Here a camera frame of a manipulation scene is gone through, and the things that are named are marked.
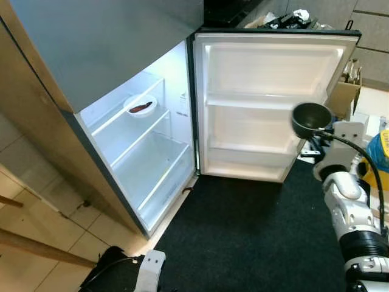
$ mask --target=refrigerator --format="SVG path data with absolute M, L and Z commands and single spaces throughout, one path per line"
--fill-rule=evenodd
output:
M 87 39 L 121 40 L 105 48 L 115 60 L 80 68 L 77 60 L 67 63 L 72 54 L 54 58 L 52 50 L 66 42 L 48 49 L 37 18 L 30 17 L 33 9 L 12 2 L 62 89 L 58 95 L 52 90 L 61 114 L 148 237 L 193 175 L 282 183 L 304 143 L 290 126 L 291 109 L 300 102 L 326 103 L 360 38 L 350 30 L 197 30 L 199 17 L 190 29 L 175 26 L 179 33 L 167 33 L 171 40 L 161 46 L 143 43 L 144 54 L 122 35 L 94 29 Z M 191 11 L 199 10 L 198 1 L 189 2 Z M 107 17 L 117 21 L 115 13 Z M 149 37 L 165 37 L 148 31 Z M 145 36 L 133 41 L 145 39 L 150 42 Z M 87 53 L 83 57 L 92 54 L 92 61 L 101 54 Z

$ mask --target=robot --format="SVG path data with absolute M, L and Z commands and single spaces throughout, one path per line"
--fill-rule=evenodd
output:
M 333 122 L 331 112 L 316 103 L 297 105 L 291 123 L 298 137 L 311 142 L 312 150 L 303 151 L 301 156 L 315 158 L 314 176 L 323 183 L 324 201 L 345 260 L 347 292 L 389 291 L 388 229 L 384 226 L 382 190 L 377 222 L 363 184 L 349 172 L 356 149 L 363 153 L 358 144 L 364 125 Z

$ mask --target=black carpet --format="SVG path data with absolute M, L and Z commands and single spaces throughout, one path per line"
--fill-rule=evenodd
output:
M 283 185 L 200 176 L 156 250 L 164 291 L 345 291 L 321 184 L 301 161 Z

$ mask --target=cardboard box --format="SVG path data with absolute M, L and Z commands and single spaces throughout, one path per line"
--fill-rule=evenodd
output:
M 352 110 L 352 113 L 354 113 L 357 108 L 361 87 L 362 77 L 360 79 L 360 84 L 338 82 L 327 100 L 326 106 L 339 119 L 349 119 L 351 103 L 354 102 Z

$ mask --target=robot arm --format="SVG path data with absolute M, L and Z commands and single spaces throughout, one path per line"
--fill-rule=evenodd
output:
M 331 124 L 331 113 L 321 105 L 305 103 L 292 113 L 297 136 L 312 139 L 315 131 Z M 336 122 L 331 130 L 336 136 L 360 144 L 364 127 L 361 123 Z M 325 203 L 345 260 L 347 291 L 389 291 L 389 244 L 381 234 L 368 206 L 368 196 L 350 174 L 356 151 L 338 141 L 322 147 L 315 138 L 314 176 L 323 182 Z

